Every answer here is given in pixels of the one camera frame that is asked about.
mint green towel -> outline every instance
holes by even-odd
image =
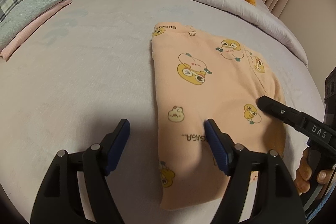
[[[23,0],[0,23],[0,51],[41,13],[62,0]]]

human hand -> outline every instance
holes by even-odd
[[[309,147],[304,150],[300,161],[300,166],[296,170],[296,178],[294,180],[294,183],[299,195],[301,195],[302,193],[307,193],[308,190],[310,189],[309,179],[311,177],[312,171],[307,162],[308,153],[309,153]],[[333,174],[332,169],[322,170],[317,176],[317,182],[320,184],[325,184],[326,187],[326,185],[331,179],[332,174]]]

blue gripper pad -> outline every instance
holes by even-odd
[[[211,151],[217,162],[218,168],[221,171],[223,171],[226,175],[228,175],[230,173],[228,166],[229,163],[228,154],[226,153],[221,141],[219,140],[219,137],[217,136],[215,129],[212,127],[209,120],[205,121],[204,129],[205,129],[205,135],[207,137]]]
[[[110,172],[114,171],[117,168],[121,154],[123,153],[123,150],[127,143],[130,131],[130,123],[128,120],[126,120],[122,128],[120,129],[119,134],[115,138],[111,149],[108,152],[108,162],[107,166],[105,167],[106,175],[109,175]]]

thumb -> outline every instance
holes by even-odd
[[[326,184],[331,179],[333,170],[322,170],[317,176],[317,182],[320,184]]]

gray comforter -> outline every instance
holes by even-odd
[[[0,64],[0,181],[27,219],[57,151],[82,151],[127,118],[131,136],[107,178],[125,223],[210,223],[219,200],[175,212],[159,208],[151,34],[160,21],[193,25],[260,52],[279,78],[287,104],[323,119],[323,104],[305,64],[233,14],[191,0],[72,1]],[[260,4],[258,9],[265,8]],[[284,160],[292,175],[305,141],[288,130]],[[92,218],[85,194],[83,200]]]

